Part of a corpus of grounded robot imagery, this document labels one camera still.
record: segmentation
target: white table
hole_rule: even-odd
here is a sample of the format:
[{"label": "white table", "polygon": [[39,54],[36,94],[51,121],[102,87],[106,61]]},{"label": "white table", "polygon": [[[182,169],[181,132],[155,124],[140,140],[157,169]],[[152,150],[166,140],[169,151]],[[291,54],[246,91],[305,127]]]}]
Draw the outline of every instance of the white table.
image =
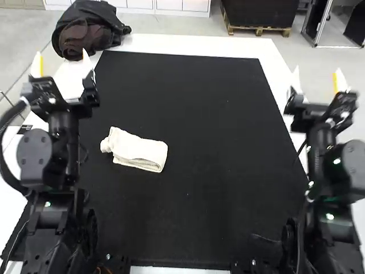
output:
[{"label": "white table", "polygon": [[[211,57],[231,57],[231,58],[258,58],[266,79],[270,85],[273,97],[281,113],[287,102],[287,90],[290,86],[291,72],[281,57],[271,39],[262,38],[223,38],[223,37],[193,37],[177,35],[153,35],[153,34],[133,34],[127,36],[121,46],[115,47],[113,51],[129,51],[137,53],[157,53],[157,54],[176,54],[176,55],[199,55]],[[92,56],[91,62],[95,67],[99,61],[101,53]],[[83,91],[82,76],[85,71],[82,69],[81,62],[65,61],[54,76],[54,79],[65,99],[79,97]],[[289,130],[292,117],[284,116],[283,120]],[[25,124],[32,124],[33,128],[47,130],[47,123],[42,121],[32,112],[26,118]],[[305,139],[304,134],[290,134],[296,149]],[[22,136],[16,135],[5,151],[5,159],[17,177],[20,169],[16,161],[17,145]],[[306,169],[306,155],[300,157]],[[25,198],[17,191],[10,188],[5,182],[0,181],[0,217],[7,220],[8,226],[1,227],[0,250],[5,246],[15,227],[24,206]],[[362,221],[362,210],[365,208],[365,201],[354,205],[355,221],[361,239],[365,239],[365,220]],[[12,273],[20,273],[22,263],[11,263],[8,268]],[[209,271],[204,269],[172,269],[156,267],[132,267],[131,272],[136,273],[172,273],[182,274],[191,273],[215,274],[227,271]]]}]

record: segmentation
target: yellow tag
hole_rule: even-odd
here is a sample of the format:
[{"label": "yellow tag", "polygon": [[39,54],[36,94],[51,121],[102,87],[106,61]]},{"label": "yellow tag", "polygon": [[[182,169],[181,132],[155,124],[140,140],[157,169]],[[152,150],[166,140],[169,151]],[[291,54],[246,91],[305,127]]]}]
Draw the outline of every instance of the yellow tag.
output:
[{"label": "yellow tag", "polygon": [[337,73],[333,73],[333,86],[335,89],[335,94],[337,94],[338,93]]},{"label": "yellow tag", "polygon": [[40,77],[43,77],[43,56],[39,58],[39,74]]}]

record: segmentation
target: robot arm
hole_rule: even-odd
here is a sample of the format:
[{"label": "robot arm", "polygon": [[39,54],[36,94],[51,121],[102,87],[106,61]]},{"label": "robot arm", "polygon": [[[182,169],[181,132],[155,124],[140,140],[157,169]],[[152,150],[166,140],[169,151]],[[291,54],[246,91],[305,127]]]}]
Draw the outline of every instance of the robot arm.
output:
[{"label": "robot arm", "polygon": [[293,92],[288,101],[291,130],[306,134],[309,188],[303,215],[283,230],[281,273],[364,273],[351,204],[365,198],[365,143],[336,140],[352,125],[356,100],[339,92],[329,106],[306,104]]}]

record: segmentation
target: green led light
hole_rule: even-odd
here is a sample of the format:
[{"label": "green led light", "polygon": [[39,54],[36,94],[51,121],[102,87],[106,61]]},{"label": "green led light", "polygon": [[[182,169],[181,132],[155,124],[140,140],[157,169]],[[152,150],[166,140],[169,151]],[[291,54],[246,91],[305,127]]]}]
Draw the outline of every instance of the green led light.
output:
[{"label": "green led light", "polygon": [[333,216],[333,214],[331,214],[331,213],[327,213],[327,214],[326,214],[326,218],[327,218],[327,220],[332,221],[332,220],[334,220],[334,219],[335,219],[335,216]]},{"label": "green led light", "polygon": [[341,159],[340,158],[337,158],[337,159],[334,159],[333,160],[333,163],[334,164],[339,164],[341,162]]}]

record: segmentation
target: metal frame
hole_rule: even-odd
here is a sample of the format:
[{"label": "metal frame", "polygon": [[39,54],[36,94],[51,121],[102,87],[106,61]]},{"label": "metal frame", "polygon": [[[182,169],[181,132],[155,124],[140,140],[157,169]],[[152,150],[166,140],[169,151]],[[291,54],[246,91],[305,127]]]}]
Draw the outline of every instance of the metal frame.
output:
[{"label": "metal frame", "polygon": [[315,36],[314,40],[307,34],[306,32],[306,29],[307,29],[307,25],[308,25],[308,20],[309,20],[309,16],[310,16],[310,13],[312,11],[312,8],[313,8],[313,4],[314,4],[314,0],[312,0],[310,3],[309,3],[309,7],[308,7],[308,11],[307,11],[307,15],[306,15],[306,18],[304,20],[304,24],[303,24],[303,27],[302,27],[302,35],[304,36],[304,38],[308,41],[309,44],[312,45],[312,47],[317,47],[317,48],[322,48],[322,49],[362,49],[363,48],[363,45],[365,45],[365,40],[364,40],[364,43],[362,46],[319,46],[319,40],[321,39],[321,36],[322,36],[322,33],[323,33],[323,29],[325,27],[325,24],[327,22],[327,18],[330,14],[330,11],[331,11],[331,7],[332,7],[332,3],[333,3],[333,0],[328,0],[327,1],[327,5],[326,5],[326,8],[325,8],[325,11],[323,13],[323,16],[322,16],[322,19],[321,19],[321,22],[318,24],[318,31],[317,31],[317,35]]}]

